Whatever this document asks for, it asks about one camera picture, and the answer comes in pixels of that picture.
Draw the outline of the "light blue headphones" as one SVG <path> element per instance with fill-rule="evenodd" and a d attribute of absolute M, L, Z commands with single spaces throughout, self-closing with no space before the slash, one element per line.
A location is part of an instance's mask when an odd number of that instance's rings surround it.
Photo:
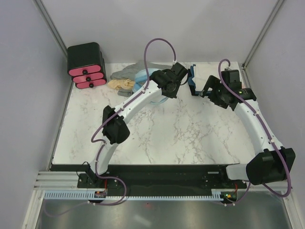
<path fill-rule="evenodd" d="M 135 93 L 136 91 L 140 90 L 140 88 L 146 84 L 146 81 L 147 81 L 147 73 L 146 73 L 146 70 L 143 69 L 141 71 L 139 71 L 136 75 L 135 75 L 135 84 L 132 88 L 132 92 Z M 153 105 L 159 105 L 159 104 L 162 104 L 164 102 L 166 102 L 168 100 L 167 97 L 161 95 L 159 96 L 158 98 L 155 98 L 153 99 L 150 104 L 153 104 Z"/>

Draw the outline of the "grey t shirt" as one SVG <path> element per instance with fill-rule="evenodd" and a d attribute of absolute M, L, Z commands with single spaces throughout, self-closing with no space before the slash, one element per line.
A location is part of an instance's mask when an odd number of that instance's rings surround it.
<path fill-rule="evenodd" d="M 141 61 L 138 61 L 135 64 L 131 64 L 131 65 L 126 66 L 121 71 L 114 72 L 110 76 L 110 80 L 113 80 L 113 79 L 130 79 L 130 80 L 134 81 L 135 75 L 143 69 L 145 69 L 145 64 L 144 64 L 144 60 L 141 60 Z M 130 97 L 131 95 L 133 95 L 132 89 L 131 90 L 120 89 L 120 90 L 117 90 L 117 91 L 118 91 L 119 96 Z"/>

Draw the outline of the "yellow t shirt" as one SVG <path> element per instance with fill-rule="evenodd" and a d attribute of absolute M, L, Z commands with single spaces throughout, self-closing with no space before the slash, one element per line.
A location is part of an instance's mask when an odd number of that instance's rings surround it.
<path fill-rule="evenodd" d="M 114 90 L 131 90 L 135 85 L 135 81 L 130 79 L 113 79 L 107 83 L 107 86 Z"/>

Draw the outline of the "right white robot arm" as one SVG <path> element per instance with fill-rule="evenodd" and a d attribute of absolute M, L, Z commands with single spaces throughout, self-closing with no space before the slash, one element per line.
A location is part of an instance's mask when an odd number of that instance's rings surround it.
<path fill-rule="evenodd" d="M 219 184 L 228 188 L 235 180 L 247 180 L 253 185 L 286 180 L 285 168 L 292 168 L 294 150 L 285 148 L 265 123 L 252 89 L 242 87 L 239 71 L 224 70 L 221 76 L 221 79 L 209 76 L 200 96 L 235 112 L 251 139 L 255 156 L 247 164 L 228 165 L 218 176 Z"/>

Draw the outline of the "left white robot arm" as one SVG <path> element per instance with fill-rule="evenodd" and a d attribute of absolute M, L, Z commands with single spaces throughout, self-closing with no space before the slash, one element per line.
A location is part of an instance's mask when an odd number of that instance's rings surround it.
<path fill-rule="evenodd" d="M 91 138 L 91 142 L 101 143 L 94 160 L 90 163 L 92 173 L 88 176 L 88 182 L 93 187 L 101 187 L 110 159 L 118 147 L 130 135 L 127 124 L 146 105 L 161 96 L 176 98 L 182 79 L 188 74 L 188 70 L 180 63 L 175 63 L 171 69 L 157 70 L 149 75 L 146 84 L 136 91 L 126 101 L 112 108 L 106 106 L 103 110 L 102 125 Z"/>

